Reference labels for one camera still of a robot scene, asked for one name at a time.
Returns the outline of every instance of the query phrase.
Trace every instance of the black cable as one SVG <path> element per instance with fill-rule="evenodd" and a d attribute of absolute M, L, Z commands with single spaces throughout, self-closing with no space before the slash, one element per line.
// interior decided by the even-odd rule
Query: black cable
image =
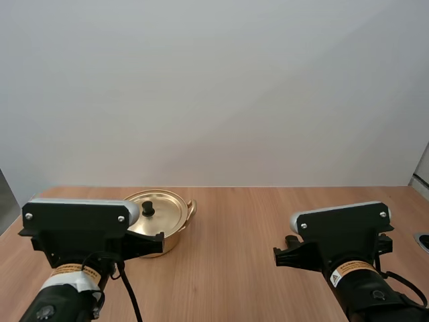
<path fill-rule="evenodd" d="M 112 280 L 117 280 L 119 277 L 122 278 L 123 284 L 125 285 L 129 298 L 131 299 L 131 303 L 133 304 L 134 313 L 135 313 L 135 317 L 137 318 L 137 322 L 143 322 L 143 319 L 141 318 L 139 304 L 137 303 L 137 298 L 135 297 L 133 288 L 131 287 L 131 284 L 128 281 L 128 277 L 125 273 L 125 262 L 122 260 L 121 256 L 119 256 L 118 254 L 109 253 L 109 252 L 93 252 L 83 260 L 80 270 L 84 270 L 86 263 L 94 256 L 97 256 L 97 258 L 111 260 L 113 263 L 116 263 L 116 266 L 118 267 L 119 275 L 116 277 L 113 277 L 113 275 L 110 275 L 110 277 L 112 278 Z M 103 292 L 101 294 L 102 294 L 101 305 L 103 306 L 105 297 Z"/>
<path fill-rule="evenodd" d="M 143 319 L 141 318 L 140 310 L 139 310 L 139 304 L 137 303 L 137 299 L 135 298 L 135 294 L 133 292 L 133 289 L 128 281 L 128 277 L 125 273 L 125 262 L 118 262 L 116 263 L 118 266 L 118 271 L 120 276 L 122 277 L 123 284 L 125 285 L 125 288 L 128 291 L 129 298 L 131 299 L 131 303 L 133 303 L 133 308 L 135 312 L 135 317 L 137 318 L 137 322 L 143 322 Z"/>
<path fill-rule="evenodd" d="M 404 277 L 402 277 L 396 273 L 393 273 L 390 271 L 382 272 L 379 254 L 376 254 L 376 256 L 375 256 L 375 269 L 378 271 L 378 273 L 381 275 L 382 278 L 387 279 L 389 277 L 392 277 L 393 279 L 404 284 L 406 287 L 410 288 L 411 290 L 413 290 L 413 292 L 415 292 L 417 294 L 417 296 L 420 298 L 420 300 L 422 300 L 423 305 L 419 305 L 419 304 L 415 303 L 413 300 L 409 299 L 406 295 L 397 292 L 399 294 L 401 300 L 403 300 L 403 302 L 405 304 L 407 304 L 407 306 L 415 307 L 416 309 L 422 310 L 421 322 L 427 322 L 427 317 L 429 315 L 429 309 L 427 307 L 428 306 L 428 300 L 424 296 L 423 292 L 416 285 L 411 283 L 409 280 L 405 279 Z"/>

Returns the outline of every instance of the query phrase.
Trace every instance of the pot handle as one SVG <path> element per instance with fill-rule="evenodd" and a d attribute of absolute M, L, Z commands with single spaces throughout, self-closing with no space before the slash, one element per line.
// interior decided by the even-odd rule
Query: pot handle
<path fill-rule="evenodd" d="M 194 199 L 191 199 L 188 201 L 187 205 L 188 205 L 188 218 L 186 218 L 186 222 L 183 225 L 183 228 L 181 230 L 188 227 L 189 223 L 192 221 L 192 219 L 196 214 L 196 201 Z"/>

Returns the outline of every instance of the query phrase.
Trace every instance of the pot lid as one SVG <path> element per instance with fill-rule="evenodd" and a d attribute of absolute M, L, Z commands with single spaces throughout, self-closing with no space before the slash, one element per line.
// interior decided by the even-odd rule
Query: pot lid
<path fill-rule="evenodd" d="M 146 190 L 125 200 L 136 203 L 140 210 L 139 219 L 128 230 L 142 235 L 154 236 L 163 231 L 168 237 L 183 227 L 188 216 L 184 200 L 171 191 Z"/>

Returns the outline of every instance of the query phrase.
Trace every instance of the white wall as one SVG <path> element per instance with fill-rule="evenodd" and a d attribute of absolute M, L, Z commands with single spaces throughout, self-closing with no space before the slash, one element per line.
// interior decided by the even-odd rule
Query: white wall
<path fill-rule="evenodd" d="M 429 1 L 0 4 L 0 168 L 53 184 L 400 185 L 429 140 Z"/>

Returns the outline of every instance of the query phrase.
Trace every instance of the black knob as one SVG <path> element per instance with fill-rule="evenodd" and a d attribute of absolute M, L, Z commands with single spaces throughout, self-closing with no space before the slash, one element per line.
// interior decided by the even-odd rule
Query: black knob
<path fill-rule="evenodd" d="M 153 204 L 151 201 L 145 201 L 144 203 L 142 203 L 141 206 L 143 207 L 143 212 L 141 214 L 145 217 L 153 216 L 155 213 L 155 209 L 152 207 L 152 205 Z"/>

